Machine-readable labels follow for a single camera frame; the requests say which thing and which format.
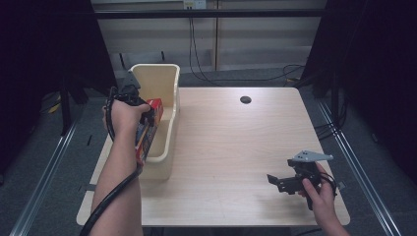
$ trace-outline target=red object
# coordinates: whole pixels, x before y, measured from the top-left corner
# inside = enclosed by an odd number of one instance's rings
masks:
[[[151,126],[149,120],[145,120],[145,124],[139,124],[136,133],[136,160],[144,166],[150,150],[153,138],[156,134],[160,118],[163,114],[162,100],[160,98],[148,99],[147,103],[154,110],[154,125]]]

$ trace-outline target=power outlet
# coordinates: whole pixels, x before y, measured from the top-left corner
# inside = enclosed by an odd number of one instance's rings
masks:
[[[195,0],[194,1],[194,8],[195,9],[205,9],[206,6],[206,0]]]
[[[184,0],[184,10],[196,9],[194,0]]]
[[[206,9],[207,8],[206,0],[184,0],[184,9],[193,10],[193,9]]]

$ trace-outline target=cream storage bin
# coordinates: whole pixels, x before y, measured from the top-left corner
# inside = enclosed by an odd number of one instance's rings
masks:
[[[131,68],[143,100],[161,98],[163,114],[140,179],[168,179],[171,175],[175,134],[179,118],[178,77],[172,64],[138,64]]]

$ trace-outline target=aluminum rail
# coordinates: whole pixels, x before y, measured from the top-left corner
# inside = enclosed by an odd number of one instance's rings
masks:
[[[28,235],[30,227],[33,224],[37,212],[39,211],[40,206],[42,205],[43,200],[46,196],[46,192],[48,191],[49,186],[51,185],[53,176],[56,170],[58,169],[59,163],[61,162],[67,150],[67,147],[73,138],[74,132],[77,128],[77,124],[82,117],[84,108],[84,106],[81,107],[81,111],[78,114],[76,120],[73,122],[73,125],[70,127],[67,134],[65,136],[62,136],[59,140],[58,145],[55,151],[53,152],[51,159],[49,160],[45,170],[43,171],[43,174],[40,177],[36,188],[31,194],[29,201],[25,205],[24,210],[22,211],[15,226],[13,227],[10,236]]]
[[[100,20],[115,19],[170,19],[170,18],[291,18],[291,17],[349,17],[354,11],[325,9],[260,9],[260,10],[100,10],[93,13],[54,12],[47,16],[95,17]]]
[[[333,126],[331,121],[330,109],[324,102],[320,102],[319,106],[322,110],[323,116],[325,117],[328,125],[333,131],[333,135],[345,156],[347,163],[355,175],[356,180],[358,181],[360,187],[362,188],[365,197],[367,198],[371,208],[373,209],[375,216],[383,227],[386,235],[388,236],[400,236],[398,227],[396,226],[387,206],[384,204],[378,192],[375,190],[374,185],[371,180],[368,178],[365,170],[362,168],[361,163],[359,162],[358,157],[350,146],[349,142],[343,135],[343,132]]]

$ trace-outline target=white wall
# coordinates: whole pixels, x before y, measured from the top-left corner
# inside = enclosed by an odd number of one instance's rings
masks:
[[[124,3],[102,4],[116,1]],[[95,10],[183,9],[182,1],[131,1],[92,3]],[[208,0],[208,8],[215,9],[215,2]],[[322,9],[325,4],[326,0],[229,0],[219,1],[218,8]],[[204,71],[305,64],[319,22],[320,18],[194,19],[199,59]],[[99,25],[115,71],[121,70],[118,53],[123,53],[129,65],[163,63],[161,51],[169,63],[180,65],[182,72],[189,71],[189,19],[99,20]]]

